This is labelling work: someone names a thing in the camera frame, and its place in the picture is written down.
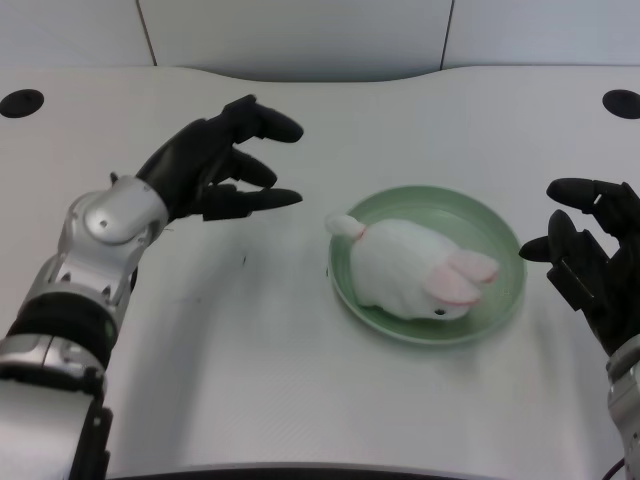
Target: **white fluffy tail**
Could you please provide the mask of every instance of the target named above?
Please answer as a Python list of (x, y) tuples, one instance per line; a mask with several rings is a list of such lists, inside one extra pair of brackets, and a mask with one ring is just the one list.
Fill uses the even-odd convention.
[(338, 215), (337, 217), (328, 217), (324, 225), (326, 229), (333, 235), (342, 235), (349, 238), (358, 238), (367, 228), (366, 225), (360, 223), (349, 215)]

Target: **white table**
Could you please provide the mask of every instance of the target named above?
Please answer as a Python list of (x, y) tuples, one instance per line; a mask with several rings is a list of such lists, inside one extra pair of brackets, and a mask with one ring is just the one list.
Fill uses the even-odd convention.
[(622, 456), (606, 356), (546, 266), (529, 267), (506, 328), (458, 348), (412, 347), (340, 304), (323, 218), (381, 189), (433, 184), (493, 207), (521, 240), (543, 235), (557, 177), (640, 188), (640, 122), (601, 104), (610, 89), (640, 91), (640, 68), (465, 68), (375, 84), (171, 68), (0, 73), (0, 97), (21, 88), (45, 103), (0, 117), (2, 328), (70, 202), (106, 187), (110, 171), (135, 173), (183, 125), (247, 93), (306, 129), (296, 145), (242, 147), (302, 204), (179, 221), (145, 254), (108, 372), (112, 475), (309, 461), (582, 480)]

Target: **pink bunny ear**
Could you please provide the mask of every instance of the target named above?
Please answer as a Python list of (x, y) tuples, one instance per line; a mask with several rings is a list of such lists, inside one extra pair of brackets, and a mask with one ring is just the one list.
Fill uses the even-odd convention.
[(449, 305), (473, 305), (480, 300), (480, 291), (447, 265), (440, 265), (431, 272), (424, 282), (424, 289)]
[(476, 283), (491, 283), (498, 276), (500, 266), (493, 258), (471, 250), (458, 250), (447, 262), (458, 273)]

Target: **stuffed bunny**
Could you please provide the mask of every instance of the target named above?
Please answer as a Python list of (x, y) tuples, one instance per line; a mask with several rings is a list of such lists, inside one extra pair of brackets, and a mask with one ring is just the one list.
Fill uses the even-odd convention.
[(328, 218), (326, 228), (354, 240), (351, 277), (358, 303), (405, 320), (460, 318), (480, 300), (474, 284), (490, 283), (498, 274), (493, 258), (407, 220), (367, 226), (343, 215)]

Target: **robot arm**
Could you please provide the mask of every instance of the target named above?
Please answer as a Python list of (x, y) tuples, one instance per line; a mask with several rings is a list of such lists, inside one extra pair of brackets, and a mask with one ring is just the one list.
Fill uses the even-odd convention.
[[(105, 370), (142, 254), (176, 218), (242, 218), (301, 201), (272, 189), (276, 175), (233, 144), (295, 142), (302, 133), (248, 96), (185, 127), (136, 177), (114, 176), (109, 190), (71, 205), (57, 253), (0, 341), (0, 478), (104, 478), (112, 418), (102, 406)], [(219, 185), (228, 178), (263, 190)]]
[(555, 180), (547, 194), (593, 215), (620, 245), (609, 258), (589, 231), (577, 232), (557, 210), (548, 235), (525, 244), (520, 256), (552, 264), (547, 277), (574, 310), (582, 310), (610, 356), (609, 414), (624, 445), (624, 462), (616, 467), (624, 466), (628, 479), (640, 478), (640, 199), (626, 183), (575, 178)]

